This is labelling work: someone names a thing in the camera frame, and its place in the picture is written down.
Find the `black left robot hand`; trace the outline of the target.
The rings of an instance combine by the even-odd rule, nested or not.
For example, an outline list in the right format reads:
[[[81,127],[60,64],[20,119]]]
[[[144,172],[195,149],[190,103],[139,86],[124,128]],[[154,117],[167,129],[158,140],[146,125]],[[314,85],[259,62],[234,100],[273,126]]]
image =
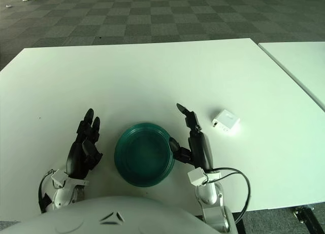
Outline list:
[[[100,162],[103,154],[95,145],[99,140],[99,130],[100,119],[94,117],[94,110],[90,108],[79,123],[76,139],[68,153],[66,173],[70,178],[85,179]]]

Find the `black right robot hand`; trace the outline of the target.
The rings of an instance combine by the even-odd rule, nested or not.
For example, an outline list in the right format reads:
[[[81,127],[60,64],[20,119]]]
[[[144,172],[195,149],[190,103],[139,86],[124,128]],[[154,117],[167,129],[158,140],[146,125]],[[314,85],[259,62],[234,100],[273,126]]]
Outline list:
[[[195,168],[202,168],[205,172],[211,170],[212,160],[209,158],[210,146],[199,125],[196,113],[189,111],[179,103],[176,106],[185,116],[186,126],[190,129],[188,137],[190,149],[181,147],[173,137],[170,137],[169,146],[173,153],[173,158],[182,163],[189,163]]]

